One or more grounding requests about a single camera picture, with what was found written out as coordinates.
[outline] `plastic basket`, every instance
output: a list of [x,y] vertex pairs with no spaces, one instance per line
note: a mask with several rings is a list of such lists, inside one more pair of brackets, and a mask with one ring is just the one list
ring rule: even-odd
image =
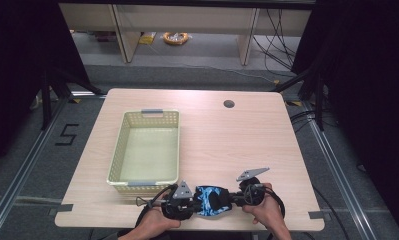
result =
[[180,114],[124,113],[107,182],[120,193],[156,193],[178,180]]

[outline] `gray floor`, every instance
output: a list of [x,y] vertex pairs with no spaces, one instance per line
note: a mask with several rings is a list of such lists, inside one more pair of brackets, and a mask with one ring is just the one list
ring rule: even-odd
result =
[[[185,45],[169,46],[163,43],[161,35],[162,33],[157,33],[152,46],[140,45],[129,64],[122,62],[116,42],[99,43],[94,36],[86,33],[76,33],[73,37],[92,83],[103,90],[112,87],[139,87],[268,91],[274,87],[275,80],[283,82],[289,79],[266,71],[265,63],[271,71],[293,75],[278,63],[265,61],[256,44],[252,46],[249,64],[241,66],[236,36],[192,34]],[[268,46],[265,37],[257,39],[265,47]],[[300,39],[285,40],[286,45],[295,50]],[[288,62],[285,54],[280,51],[273,49],[271,52]],[[73,90],[82,90],[75,85],[70,87]],[[284,91],[285,99],[292,98],[299,87],[300,84]],[[59,228],[54,224],[54,210],[65,194],[103,101],[98,98],[82,99],[79,103],[65,104],[36,164],[0,228],[0,239],[97,239],[116,231]],[[304,108],[287,106],[287,110],[293,116],[304,111]],[[6,194],[19,167],[29,155],[31,146],[41,134],[41,114],[41,108],[32,110],[15,136],[8,153],[0,159],[0,198]],[[354,190],[357,201],[364,209],[376,238],[399,239],[399,229],[371,179],[356,168],[359,160],[342,134],[341,126],[336,123],[334,114],[326,112],[323,119],[324,134]],[[69,140],[60,136],[66,124],[78,124],[77,127],[67,129],[67,132],[77,136],[72,145],[57,146],[56,143]],[[341,223],[350,239],[361,239],[359,228],[346,204],[347,200],[343,198],[327,164],[327,158],[315,137],[313,125],[306,118],[301,118],[293,127],[311,182],[327,199],[326,202],[316,192],[320,207],[326,215],[326,227],[321,232],[310,234],[315,239],[345,239]],[[339,216],[340,223],[329,203]],[[292,234],[294,239],[312,239],[305,233]],[[264,239],[266,235],[259,233],[260,239]]]

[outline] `hand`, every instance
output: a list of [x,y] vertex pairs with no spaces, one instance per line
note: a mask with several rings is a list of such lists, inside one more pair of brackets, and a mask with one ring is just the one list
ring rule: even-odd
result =
[[[272,191],[271,183],[263,183],[267,190]],[[286,227],[280,207],[277,201],[268,193],[265,194],[264,200],[258,206],[244,205],[242,210],[255,216],[252,223],[258,222],[264,225],[272,232],[277,239],[291,239],[290,232]]]
[[160,207],[150,209],[143,217],[139,226],[124,235],[119,240],[147,240],[171,228],[179,228],[181,222],[166,218]]

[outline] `basket handle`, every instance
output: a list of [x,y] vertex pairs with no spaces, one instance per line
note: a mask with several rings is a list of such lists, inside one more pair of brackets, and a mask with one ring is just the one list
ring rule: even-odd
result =
[[152,118],[162,118],[164,117],[163,109],[142,109],[142,116],[144,118],[152,117]]

